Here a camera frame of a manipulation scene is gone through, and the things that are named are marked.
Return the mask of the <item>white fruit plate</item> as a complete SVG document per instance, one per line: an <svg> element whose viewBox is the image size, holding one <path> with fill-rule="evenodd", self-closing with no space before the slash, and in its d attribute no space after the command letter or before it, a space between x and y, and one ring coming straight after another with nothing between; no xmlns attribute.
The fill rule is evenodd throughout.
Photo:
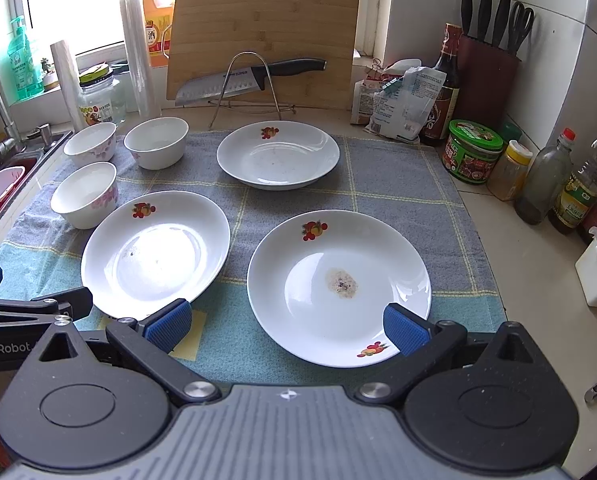
<svg viewBox="0 0 597 480"><path fill-rule="evenodd" d="M226 262L230 228L209 198L184 191L146 194L93 231L82 284L111 318L144 320L172 300L198 298Z"/></svg>
<svg viewBox="0 0 597 480"><path fill-rule="evenodd" d="M217 149L222 171L263 191L305 188L335 169L340 148L327 132L303 122L254 122L229 133Z"/></svg>

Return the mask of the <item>white floral bowl front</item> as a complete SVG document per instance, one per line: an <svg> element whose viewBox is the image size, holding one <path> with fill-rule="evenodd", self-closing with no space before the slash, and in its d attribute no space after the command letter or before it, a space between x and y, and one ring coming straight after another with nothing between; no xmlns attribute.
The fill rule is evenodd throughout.
<svg viewBox="0 0 597 480"><path fill-rule="evenodd" d="M79 168L56 188L50 207L73 228L93 229L117 207L116 177L111 162L93 162Z"/></svg>

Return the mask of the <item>white floral bowl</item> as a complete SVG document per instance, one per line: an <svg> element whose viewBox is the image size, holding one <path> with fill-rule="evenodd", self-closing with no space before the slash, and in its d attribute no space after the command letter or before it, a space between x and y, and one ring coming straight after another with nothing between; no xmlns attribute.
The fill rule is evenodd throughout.
<svg viewBox="0 0 597 480"><path fill-rule="evenodd" d="M100 122L75 133L64 146L64 154L80 168L94 162L109 162L116 149L116 125Z"/></svg>
<svg viewBox="0 0 597 480"><path fill-rule="evenodd" d="M111 162L93 162L79 168L56 188L50 207L73 228L93 229L117 207L116 177Z"/></svg>

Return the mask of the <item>white plate with stain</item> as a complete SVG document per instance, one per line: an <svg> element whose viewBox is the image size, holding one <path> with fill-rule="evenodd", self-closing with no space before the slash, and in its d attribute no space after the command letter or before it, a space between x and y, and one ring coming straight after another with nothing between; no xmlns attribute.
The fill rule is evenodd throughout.
<svg viewBox="0 0 597 480"><path fill-rule="evenodd" d="M272 229L248 265L260 327L293 356L325 367L379 364L399 349L383 311L396 302L427 318L432 288L416 248L360 212L317 210Z"/></svg>

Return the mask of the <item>plain white bowl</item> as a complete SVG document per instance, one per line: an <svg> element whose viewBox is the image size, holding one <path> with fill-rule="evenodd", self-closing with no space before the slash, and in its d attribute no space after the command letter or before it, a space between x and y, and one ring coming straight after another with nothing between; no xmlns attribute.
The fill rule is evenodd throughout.
<svg viewBox="0 0 597 480"><path fill-rule="evenodd" d="M146 170L162 170L184 157L189 125L178 117L159 117L142 122L125 136L124 145L136 164Z"/></svg>

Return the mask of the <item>white fruit plate back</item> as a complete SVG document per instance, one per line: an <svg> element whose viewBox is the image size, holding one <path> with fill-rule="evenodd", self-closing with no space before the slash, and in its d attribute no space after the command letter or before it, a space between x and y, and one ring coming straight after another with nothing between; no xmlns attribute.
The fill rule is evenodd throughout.
<svg viewBox="0 0 597 480"><path fill-rule="evenodd" d="M254 122L229 133L217 149L222 171L263 191L305 188L335 169L340 148L327 132L303 122Z"/></svg>

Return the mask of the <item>steel kitchen sink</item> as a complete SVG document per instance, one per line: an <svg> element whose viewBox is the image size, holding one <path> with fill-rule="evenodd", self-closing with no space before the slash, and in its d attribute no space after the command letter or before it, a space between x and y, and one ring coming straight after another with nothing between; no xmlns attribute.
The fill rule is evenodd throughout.
<svg viewBox="0 0 597 480"><path fill-rule="evenodd" d="M73 130L52 133L49 145L44 144L40 134L36 134L21 153L6 158L0 168L0 219L24 186L33 180L40 168L73 133Z"/></svg>

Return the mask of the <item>grey checked dish towel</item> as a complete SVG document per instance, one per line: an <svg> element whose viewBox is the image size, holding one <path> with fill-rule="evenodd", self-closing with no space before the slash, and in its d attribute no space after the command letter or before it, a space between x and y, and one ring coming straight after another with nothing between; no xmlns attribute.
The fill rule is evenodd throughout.
<svg viewBox="0 0 597 480"><path fill-rule="evenodd" d="M218 132L192 133L184 157L161 171L140 168L128 151L113 158L120 200L146 193L195 192L226 214L231 246L218 280L193 303L194 327L179 361L215 382L354 385L370 367L336 370L307 363L281 349L260 328L248 304L245 279L260 240L282 221L319 209L369 214L401 232L428 269L432 321L454 320L492 333L505 310L474 223L454 179L431 148L377 139L340 139L338 165L315 184L290 192L265 192L222 171Z"/></svg>

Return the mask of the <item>white floral bowl back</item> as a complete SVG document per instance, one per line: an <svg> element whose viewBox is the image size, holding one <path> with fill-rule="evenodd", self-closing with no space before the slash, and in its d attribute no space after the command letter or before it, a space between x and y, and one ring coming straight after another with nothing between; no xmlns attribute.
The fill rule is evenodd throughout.
<svg viewBox="0 0 597 480"><path fill-rule="evenodd" d="M100 122L75 133L64 146L64 154L80 168L94 162L109 162L116 149L116 125Z"/></svg>

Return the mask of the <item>green dish soap bottle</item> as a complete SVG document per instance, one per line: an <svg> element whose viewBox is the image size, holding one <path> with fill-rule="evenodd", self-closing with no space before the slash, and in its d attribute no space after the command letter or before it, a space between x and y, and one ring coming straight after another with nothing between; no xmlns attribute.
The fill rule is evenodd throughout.
<svg viewBox="0 0 597 480"><path fill-rule="evenodd" d="M26 32L24 18L10 21L13 36L8 45L8 57L14 78L16 99L23 101L44 92L40 67L36 64L32 44Z"/></svg>

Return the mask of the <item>glass jar green lid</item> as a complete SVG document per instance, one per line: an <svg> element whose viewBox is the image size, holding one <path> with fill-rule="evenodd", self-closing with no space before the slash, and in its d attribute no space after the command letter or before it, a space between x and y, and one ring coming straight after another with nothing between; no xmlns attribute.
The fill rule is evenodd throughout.
<svg viewBox="0 0 597 480"><path fill-rule="evenodd" d="M78 76L78 110L87 126L113 122L119 126L126 118L126 101L122 83L108 63L100 63Z"/></svg>

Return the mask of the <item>clear bottle red cap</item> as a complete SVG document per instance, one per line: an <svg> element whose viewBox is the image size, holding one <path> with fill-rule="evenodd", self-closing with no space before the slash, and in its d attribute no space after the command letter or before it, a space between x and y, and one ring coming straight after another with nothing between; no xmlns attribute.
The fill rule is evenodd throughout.
<svg viewBox="0 0 597 480"><path fill-rule="evenodd" d="M567 182L573 167L571 151L576 134L565 128L556 143L543 148L535 157L513 207L527 224L536 226L553 208L557 195Z"/></svg>

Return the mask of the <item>small green lid jar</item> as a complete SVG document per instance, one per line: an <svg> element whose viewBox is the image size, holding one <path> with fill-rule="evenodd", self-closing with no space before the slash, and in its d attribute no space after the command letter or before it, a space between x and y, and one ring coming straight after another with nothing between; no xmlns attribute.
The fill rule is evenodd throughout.
<svg viewBox="0 0 597 480"><path fill-rule="evenodd" d="M512 140L519 141L522 136L521 129L510 120L503 122L503 124L497 130L497 133L506 144Z"/></svg>

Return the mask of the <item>red clipped snack bag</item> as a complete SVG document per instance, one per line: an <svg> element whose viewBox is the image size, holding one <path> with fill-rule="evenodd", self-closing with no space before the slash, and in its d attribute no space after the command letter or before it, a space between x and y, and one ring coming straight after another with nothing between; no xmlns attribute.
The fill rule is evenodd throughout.
<svg viewBox="0 0 597 480"><path fill-rule="evenodd" d="M375 94L380 92L384 84L405 75L410 68L419 67L419 58L405 58L384 67L375 58L368 66L363 65L363 76L354 81L351 124L353 126L367 126L375 106Z"/></svg>

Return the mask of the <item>black handled santoku knife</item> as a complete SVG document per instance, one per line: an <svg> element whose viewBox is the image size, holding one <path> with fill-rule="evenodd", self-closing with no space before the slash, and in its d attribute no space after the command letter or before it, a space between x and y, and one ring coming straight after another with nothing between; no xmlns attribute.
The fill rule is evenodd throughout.
<svg viewBox="0 0 597 480"><path fill-rule="evenodd" d="M216 73L188 80L177 91L176 106L186 106L195 102L223 96L242 96L244 93L265 90L268 76L289 77L307 72L322 72L327 61L322 58L292 58L265 65L248 66L232 70L229 74Z"/></svg>

